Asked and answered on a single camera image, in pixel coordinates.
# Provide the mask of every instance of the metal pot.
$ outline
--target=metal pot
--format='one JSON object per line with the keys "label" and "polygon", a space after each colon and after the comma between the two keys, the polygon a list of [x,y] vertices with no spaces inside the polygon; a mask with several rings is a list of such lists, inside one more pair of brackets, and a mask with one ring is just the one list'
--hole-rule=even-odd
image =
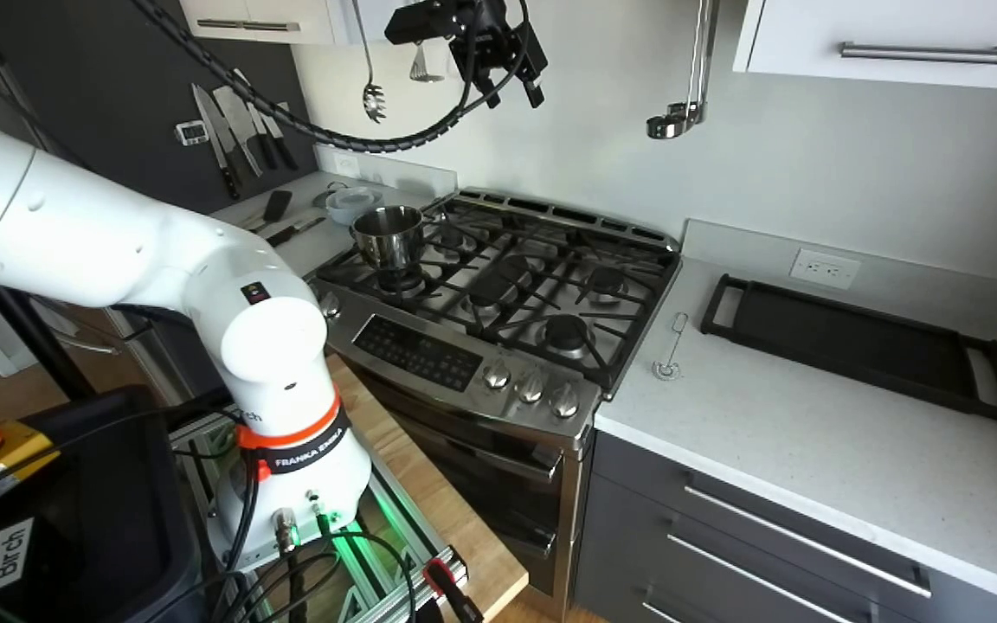
{"label": "metal pot", "polygon": [[374,265],[414,265],[423,257],[423,215],[403,205],[370,206],[353,223],[353,243]]}

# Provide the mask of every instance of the oven control panel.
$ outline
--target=oven control panel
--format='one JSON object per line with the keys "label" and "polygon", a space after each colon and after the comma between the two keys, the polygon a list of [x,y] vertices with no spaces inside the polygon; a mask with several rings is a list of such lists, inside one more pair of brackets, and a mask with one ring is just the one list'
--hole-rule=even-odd
{"label": "oven control panel", "polygon": [[380,355],[449,392],[464,392],[474,369],[482,368],[478,353],[448,346],[388,318],[370,318],[355,334],[355,349]]}
{"label": "oven control panel", "polygon": [[601,386],[575,369],[414,318],[366,295],[317,291],[330,349],[440,408],[569,439],[588,425],[601,402]]}

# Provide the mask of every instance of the drawer handle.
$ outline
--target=drawer handle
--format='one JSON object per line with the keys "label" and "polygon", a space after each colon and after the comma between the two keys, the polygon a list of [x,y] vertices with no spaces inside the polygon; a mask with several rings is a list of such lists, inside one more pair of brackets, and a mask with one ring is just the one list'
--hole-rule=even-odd
{"label": "drawer handle", "polygon": [[678,623],[676,616],[667,616],[662,606],[655,606],[651,599],[640,602],[644,613],[665,620],[665,623]]}
{"label": "drawer handle", "polygon": [[738,562],[725,559],[720,552],[710,552],[710,549],[690,543],[690,539],[678,536],[678,532],[667,532],[667,539],[673,539],[676,545],[682,545],[682,549],[690,549],[690,552],[695,552],[695,557],[705,557],[710,562],[715,562],[715,566],[725,566],[725,571],[750,580],[750,586],[760,586],[760,589],[782,595],[785,602],[797,602],[797,606],[823,616],[823,620],[852,623],[849,616],[837,616],[833,609],[823,609],[823,606],[817,606],[817,602],[809,602],[809,599],[802,599],[802,595],[797,595],[797,592],[790,592],[790,589],[782,589],[782,586],[777,586],[777,580],[767,580],[767,579],[760,579],[760,573],[755,573],[755,571],[748,571],[748,566],[738,566]]}
{"label": "drawer handle", "polygon": [[918,44],[837,44],[840,59],[888,59],[888,61],[955,61],[955,64],[997,64],[992,49],[918,49]]}
{"label": "drawer handle", "polygon": [[877,562],[867,562],[867,559],[857,559],[857,557],[849,557],[845,549],[833,549],[833,545],[817,543],[817,539],[809,539],[809,536],[802,536],[802,532],[794,532],[794,529],[785,529],[785,526],[780,526],[780,521],[767,521],[767,520],[760,520],[760,514],[755,514],[755,511],[748,511],[748,507],[742,507],[742,505],[732,505],[732,502],[725,502],[725,499],[712,499],[710,491],[699,491],[699,486],[692,486],[692,484],[682,484],[682,491],[692,493],[692,499],[699,499],[699,502],[705,502],[705,505],[715,505],[715,507],[725,507],[725,511],[732,511],[732,514],[742,514],[742,520],[748,520],[748,521],[755,521],[755,526],[760,526],[760,529],[772,529],[772,532],[780,532],[780,536],[785,536],[785,539],[797,539],[797,543],[802,543],[802,545],[809,545],[809,549],[817,549],[817,552],[827,552],[827,557],[833,557],[833,559],[840,559],[840,562],[849,562],[849,566],[857,566],[857,571],[867,571],[867,573],[872,573],[872,579],[884,579],[884,580],[888,580],[888,586],[898,586],[898,589],[903,589],[903,592],[910,592],[910,595],[922,595],[922,599],[930,599],[930,595],[935,595],[929,586],[907,580],[907,579],[899,579],[899,573],[888,573],[888,571],[884,571],[884,566],[877,566]]}

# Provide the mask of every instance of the stove knob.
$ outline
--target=stove knob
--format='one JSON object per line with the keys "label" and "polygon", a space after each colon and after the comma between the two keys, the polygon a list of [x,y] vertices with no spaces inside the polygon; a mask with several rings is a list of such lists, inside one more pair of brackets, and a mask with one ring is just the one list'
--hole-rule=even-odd
{"label": "stove knob", "polygon": [[337,297],[332,291],[324,291],[324,295],[317,297],[317,308],[323,308],[323,318],[324,318],[324,321],[337,321],[337,318],[340,318],[340,297]]}
{"label": "stove knob", "polygon": [[571,398],[562,398],[562,402],[557,402],[557,414],[562,414],[562,418],[571,418],[571,414],[575,414],[575,402],[571,402]]}
{"label": "stove knob", "polygon": [[525,378],[525,379],[523,379],[523,402],[525,402],[525,404],[536,404],[539,393],[543,393],[543,383],[539,383],[536,378]]}
{"label": "stove knob", "polygon": [[498,364],[487,368],[485,383],[487,383],[493,392],[501,392],[501,386],[509,383],[509,369],[498,368]]}

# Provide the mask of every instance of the black tray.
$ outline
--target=black tray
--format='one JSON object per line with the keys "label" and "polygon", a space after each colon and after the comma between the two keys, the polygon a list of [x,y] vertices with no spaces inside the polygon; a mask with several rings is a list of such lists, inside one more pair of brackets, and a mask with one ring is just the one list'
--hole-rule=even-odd
{"label": "black tray", "polygon": [[703,331],[830,374],[997,418],[997,342],[867,311],[755,280],[725,275]]}

